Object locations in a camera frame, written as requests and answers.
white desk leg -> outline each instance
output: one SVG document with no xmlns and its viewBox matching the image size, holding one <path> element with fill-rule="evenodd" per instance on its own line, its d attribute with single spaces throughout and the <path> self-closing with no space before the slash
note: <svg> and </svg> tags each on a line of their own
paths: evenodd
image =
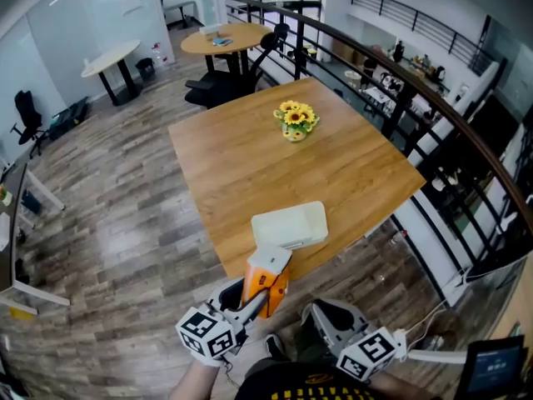
<svg viewBox="0 0 533 400">
<path fill-rule="evenodd" d="M 8 307 L 11 307 L 11 308 L 16 308 L 21 311 L 25 311 L 26 313 L 30 313 L 34 315 L 39 314 L 39 311 L 37 311 L 35 308 L 27 307 L 26 305 L 22 305 L 21 303 L 12 301 L 11 299 L 7 299 L 3 297 L 2 295 L 0 295 L 0 303 L 7 305 Z"/>
<path fill-rule="evenodd" d="M 65 297 L 59 297 L 58 295 L 54 295 L 53 293 L 44 292 L 41 289 L 36 289 L 34 287 L 28 286 L 27 284 L 24 284 L 23 282 L 19 282 L 18 280 L 15 280 L 13 282 L 13 287 L 21 292 L 29 293 L 30 295 L 33 295 L 34 297 L 41 298 L 46 301 L 50 301 L 51 303 L 58 303 L 61 305 L 70 305 L 70 301 L 66 299 Z"/>
<path fill-rule="evenodd" d="M 35 224 L 32 221 L 30 221 L 29 219 L 27 219 L 24 215 L 22 215 L 22 212 L 19 212 L 17 217 L 20 218 L 20 220 L 23 223 L 27 224 L 31 229 L 35 228 Z"/>
<path fill-rule="evenodd" d="M 37 189 L 44 194 L 44 196 L 50 200 L 53 204 L 55 204 L 58 208 L 63 210 L 65 208 L 65 205 L 56 197 L 54 196 L 48 188 L 46 188 L 41 181 L 37 179 L 37 177 L 31 173 L 29 170 L 26 171 L 27 177 L 32 182 Z"/>
</svg>

chair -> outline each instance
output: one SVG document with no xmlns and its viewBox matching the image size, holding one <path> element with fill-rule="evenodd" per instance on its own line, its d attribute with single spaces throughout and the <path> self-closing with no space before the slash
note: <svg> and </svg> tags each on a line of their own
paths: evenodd
<svg viewBox="0 0 533 400">
<path fill-rule="evenodd" d="M 286 33 L 269 32 L 261 40 L 263 53 L 252 64 L 247 74 L 236 72 L 211 71 L 206 73 L 198 82 L 187 80 L 185 86 L 191 91 L 185 96 L 188 103 L 214 108 L 223 103 L 229 103 L 234 99 L 245 97 L 256 91 L 256 85 L 262 75 L 257 72 L 268 53 L 278 44 L 280 39 L 286 37 Z"/>
<path fill-rule="evenodd" d="M 20 135 L 18 145 L 23 145 L 24 143 L 27 143 L 30 139 L 35 141 L 32 150 L 30 151 L 30 158 L 33 158 L 33 152 L 35 151 L 35 149 L 37 149 L 37 153 L 40 156 L 41 144 L 43 139 L 45 138 L 45 132 L 43 130 L 39 130 L 39 128 L 41 127 L 42 116 L 37 111 L 35 111 L 35 107 L 33 106 L 32 93 L 29 91 L 20 91 L 19 93 L 17 93 L 17 95 L 15 95 L 15 107 L 17 107 L 17 110 L 20 114 L 20 118 L 22 119 L 22 123 L 24 124 L 26 129 L 24 129 L 24 132 L 21 132 L 17 129 L 17 124 L 15 123 L 9 132 L 15 131 Z"/>
</svg>

small item on table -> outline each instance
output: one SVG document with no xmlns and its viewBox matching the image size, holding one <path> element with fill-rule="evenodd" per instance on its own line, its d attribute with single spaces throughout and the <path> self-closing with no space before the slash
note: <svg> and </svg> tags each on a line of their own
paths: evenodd
<svg viewBox="0 0 533 400">
<path fill-rule="evenodd" d="M 280 121 L 283 137 L 292 143 L 305 139 L 320 120 L 311 106 L 296 101 L 282 102 L 274 117 Z"/>
<path fill-rule="evenodd" d="M 213 46 L 227 46 L 228 44 L 231 44 L 231 43 L 233 43 L 233 40 L 231 40 L 230 38 L 221 38 L 221 37 L 213 38 Z"/>
<path fill-rule="evenodd" d="M 9 206 L 13 200 L 13 195 L 6 189 L 6 186 L 0 184 L 0 200 L 4 206 Z"/>
</svg>

sunflower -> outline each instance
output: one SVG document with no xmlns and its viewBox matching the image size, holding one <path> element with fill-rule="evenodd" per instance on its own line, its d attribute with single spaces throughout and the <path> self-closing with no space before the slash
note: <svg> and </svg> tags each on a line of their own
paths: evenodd
<svg viewBox="0 0 533 400">
<path fill-rule="evenodd" d="M 285 114 L 286 124 L 299 124 L 303 121 L 303 116 L 297 110 L 291 110 Z"/>
<path fill-rule="evenodd" d="M 315 112 L 306 103 L 300 105 L 299 113 L 303 117 L 304 121 L 308 123 L 312 123 L 315 120 Z"/>
<path fill-rule="evenodd" d="M 280 105 L 280 109 L 284 112 L 291 111 L 291 110 L 297 110 L 300 107 L 300 103 L 295 101 L 286 101 L 282 102 Z"/>
</svg>

flower pot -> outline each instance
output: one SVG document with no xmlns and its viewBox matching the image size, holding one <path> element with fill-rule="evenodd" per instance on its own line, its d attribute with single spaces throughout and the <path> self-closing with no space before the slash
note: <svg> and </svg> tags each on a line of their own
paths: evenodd
<svg viewBox="0 0 533 400">
<path fill-rule="evenodd" d="M 307 137 L 307 132 L 301 127 L 292 127 L 285 123 L 281 125 L 281 131 L 283 132 L 283 137 L 292 143 L 298 143 Z"/>
</svg>

